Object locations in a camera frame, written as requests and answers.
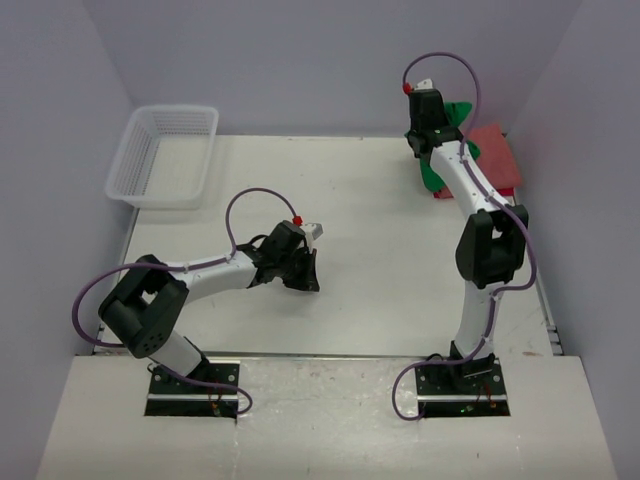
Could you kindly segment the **green t shirt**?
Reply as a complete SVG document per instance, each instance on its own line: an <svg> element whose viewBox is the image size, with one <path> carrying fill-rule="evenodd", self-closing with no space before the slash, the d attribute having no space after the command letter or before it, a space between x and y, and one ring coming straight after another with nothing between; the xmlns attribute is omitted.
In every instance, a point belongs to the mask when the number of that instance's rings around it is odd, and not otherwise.
<svg viewBox="0 0 640 480"><path fill-rule="evenodd" d="M450 126L459 128L472 111L471 102L445 102L444 112ZM470 153L474 161L478 160L481 154L480 148L471 140L467 142ZM444 196L445 182L433 171L424 159L419 160L420 173L425 188L434 195L435 198Z"/></svg>

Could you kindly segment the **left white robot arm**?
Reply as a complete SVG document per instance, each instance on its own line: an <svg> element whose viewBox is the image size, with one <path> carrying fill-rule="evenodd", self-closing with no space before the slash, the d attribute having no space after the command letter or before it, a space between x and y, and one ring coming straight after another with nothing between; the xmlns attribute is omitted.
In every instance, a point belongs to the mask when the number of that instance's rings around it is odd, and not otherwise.
<svg viewBox="0 0 640 480"><path fill-rule="evenodd" d="M99 307L101 320L136 358L149 358L172 375L183 391L211 387L209 362L175 331L182 309L197 300L268 284L275 279L289 289L318 292L313 242L323 234L319 223L282 221L256 246L241 244L230 258L203 267L165 264L155 256L129 270Z"/></svg>

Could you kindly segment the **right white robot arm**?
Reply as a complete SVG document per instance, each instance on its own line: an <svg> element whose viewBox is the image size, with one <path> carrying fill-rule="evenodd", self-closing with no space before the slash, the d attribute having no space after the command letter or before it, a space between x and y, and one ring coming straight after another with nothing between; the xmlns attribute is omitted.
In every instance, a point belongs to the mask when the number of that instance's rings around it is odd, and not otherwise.
<svg viewBox="0 0 640 480"><path fill-rule="evenodd" d="M433 367L456 392L467 393L494 366L493 334L504 288L524 263L528 223L522 206L511 207L476 165L469 144L447 116L441 93L403 86L409 100L407 133L414 156L427 164L456 200L465 225L455 263L465 281L462 319L449 357Z"/></svg>

